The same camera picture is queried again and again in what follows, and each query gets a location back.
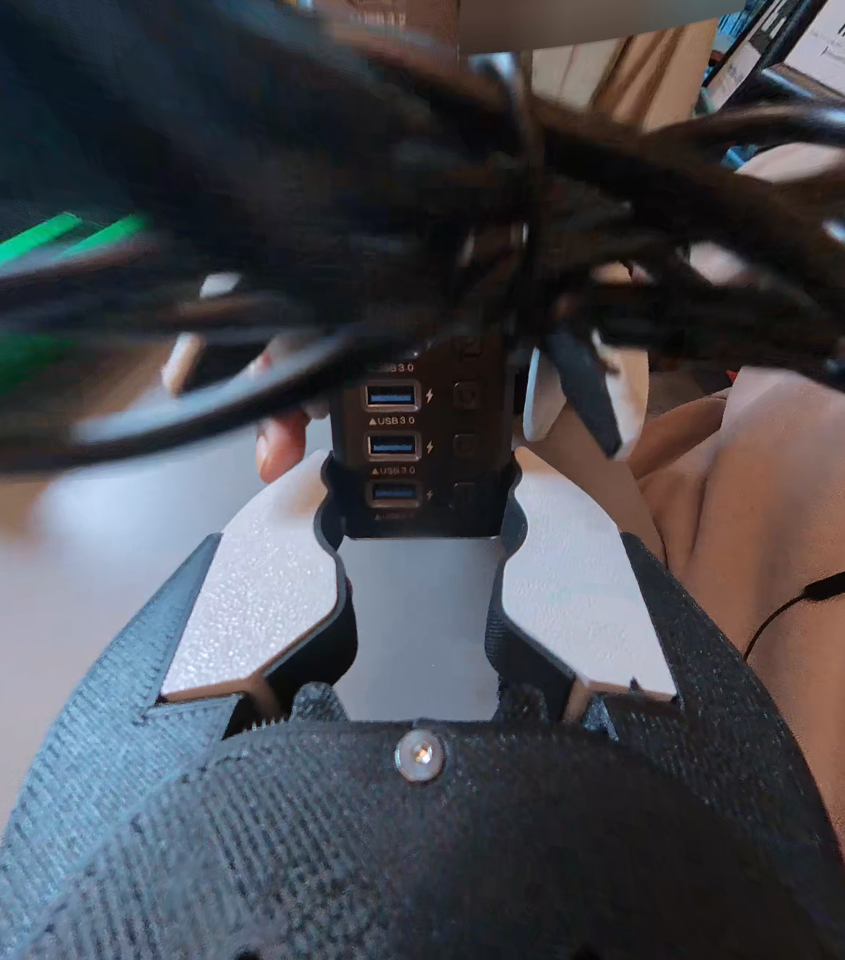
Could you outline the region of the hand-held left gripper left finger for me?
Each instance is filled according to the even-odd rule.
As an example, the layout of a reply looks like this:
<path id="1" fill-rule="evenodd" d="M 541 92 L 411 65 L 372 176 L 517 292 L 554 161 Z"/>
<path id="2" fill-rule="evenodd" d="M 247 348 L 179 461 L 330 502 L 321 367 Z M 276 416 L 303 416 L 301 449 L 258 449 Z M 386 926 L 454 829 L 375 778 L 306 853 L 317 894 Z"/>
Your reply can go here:
<path id="1" fill-rule="evenodd" d="M 307 684 L 335 685 L 358 649 L 329 450 L 266 486 L 227 523 L 160 690 L 183 703 L 247 697 L 265 719 Z"/>

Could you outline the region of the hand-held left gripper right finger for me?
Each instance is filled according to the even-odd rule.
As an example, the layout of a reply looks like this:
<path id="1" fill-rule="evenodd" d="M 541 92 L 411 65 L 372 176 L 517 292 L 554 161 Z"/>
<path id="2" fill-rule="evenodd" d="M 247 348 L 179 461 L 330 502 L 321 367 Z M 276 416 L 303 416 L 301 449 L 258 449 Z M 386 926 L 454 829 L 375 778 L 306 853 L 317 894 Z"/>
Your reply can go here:
<path id="1" fill-rule="evenodd" d="M 598 694 L 671 703 L 677 686 L 616 522 L 526 446 L 513 469 L 486 623 L 501 693 L 533 691 L 551 723 L 581 719 Z"/>

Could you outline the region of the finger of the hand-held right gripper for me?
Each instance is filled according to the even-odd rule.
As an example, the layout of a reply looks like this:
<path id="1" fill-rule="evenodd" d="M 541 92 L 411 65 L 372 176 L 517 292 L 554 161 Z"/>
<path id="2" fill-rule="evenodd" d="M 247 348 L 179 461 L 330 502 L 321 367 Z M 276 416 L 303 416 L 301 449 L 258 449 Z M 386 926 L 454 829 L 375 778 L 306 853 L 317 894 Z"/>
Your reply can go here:
<path id="1" fill-rule="evenodd" d="M 603 454 L 621 453 L 621 425 L 608 382 L 618 369 L 602 356 L 601 346 L 597 332 L 578 339 L 569 330 L 557 330 L 534 348 L 522 414 L 526 441 L 547 438 L 568 406 Z"/>

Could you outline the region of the black usb hub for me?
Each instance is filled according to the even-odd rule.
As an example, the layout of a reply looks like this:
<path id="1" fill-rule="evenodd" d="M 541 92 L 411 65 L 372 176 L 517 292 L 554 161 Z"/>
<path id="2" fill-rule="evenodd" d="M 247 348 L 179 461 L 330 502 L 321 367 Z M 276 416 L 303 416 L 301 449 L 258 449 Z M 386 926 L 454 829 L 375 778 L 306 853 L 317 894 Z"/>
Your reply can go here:
<path id="1" fill-rule="evenodd" d="M 327 476 L 346 537 L 500 533 L 513 481 L 509 346 L 499 328 L 431 341 L 336 395 Z"/>

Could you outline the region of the person's right hand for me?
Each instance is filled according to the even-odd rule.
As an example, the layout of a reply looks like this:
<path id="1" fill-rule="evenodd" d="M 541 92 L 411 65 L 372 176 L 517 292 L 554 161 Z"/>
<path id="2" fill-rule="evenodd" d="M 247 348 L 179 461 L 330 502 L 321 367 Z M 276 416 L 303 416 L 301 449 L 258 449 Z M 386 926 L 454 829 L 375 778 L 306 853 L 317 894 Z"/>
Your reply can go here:
<path id="1" fill-rule="evenodd" d="M 260 481 L 269 485 L 294 469 L 306 455 L 310 416 L 299 409 L 267 417 L 257 427 L 255 465 Z"/>

